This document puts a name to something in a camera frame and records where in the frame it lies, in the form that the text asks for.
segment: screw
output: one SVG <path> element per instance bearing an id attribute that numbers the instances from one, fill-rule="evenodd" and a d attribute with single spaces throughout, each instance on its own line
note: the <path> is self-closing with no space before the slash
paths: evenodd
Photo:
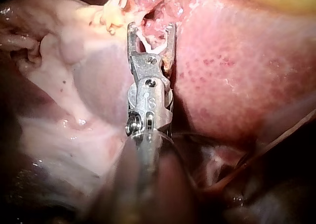
<path id="1" fill-rule="evenodd" d="M 155 80 L 152 80 L 152 79 L 148 79 L 148 80 L 146 80 L 146 82 L 145 82 L 145 85 L 147 86 L 147 87 L 155 87 L 156 86 L 156 81 Z"/>
<path id="2" fill-rule="evenodd" d="M 157 63 L 157 59 L 155 57 L 151 56 L 151 57 L 149 57 L 147 59 L 147 63 L 148 64 L 156 64 Z"/>

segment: blood spot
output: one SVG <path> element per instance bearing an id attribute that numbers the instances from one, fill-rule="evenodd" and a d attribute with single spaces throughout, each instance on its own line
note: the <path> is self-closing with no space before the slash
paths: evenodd
<path id="1" fill-rule="evenodd" d="M 231 61 L 229 58 L 223 58 L 223 61 L 219 63 L 220 66 L 232 67 L 234 66 L 234 62 Z"/>
<path id="2" fill-rule="evenodd" d="M 209 59 L 204 59 L 204 60 L 203 60 L 203 63 L 204 63 L 205 66 L 211 65 L 213 62 L 214 62 L 214 59 L 211 59 L 211 60 L 209 60 Z"/>

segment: metal jaw tip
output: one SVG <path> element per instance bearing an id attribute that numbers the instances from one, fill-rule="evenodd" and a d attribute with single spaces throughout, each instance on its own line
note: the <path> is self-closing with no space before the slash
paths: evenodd
<path id="1" fill-rule="evenodd" d="M 166 134 L 172 120 L 173 94 L 162 66 L 171 71 L 175 56 L 175 25 L 167 27 L 167 46 L 160 53 L 137 51 L 137 27 L 127 29 L 127 54 L 135 83 L 128 91 L 129 120 L 127 135 L 142 130 L 160 130 Z"/>
<path id="2" fill-rule="evenodd" d="M 136 54 L 141 54 L 144 57 L 145 54 L 151 57 L 147 57 L 147 63 L 157 64 L 161 67 L 162 66 L 162 73 L 166 78 L 170 78 L 172 72 L 172 66 L 174 63 L 175 57 L 175 45 L 176 45 L 176 25 L 173 23 L 169 23 L 166 27 L 166 48 L 159 54 L 154 53 L 138 53 L 137 50 L 137 32 L 138 28 L 135 26 L 135 22 L 132 22 L 127 27 L 127 54 L 128 54 L 128 61 L 131 65 L 130 70 L 134 75 L 134 69 L 132 68 L 132 56 Z"/>

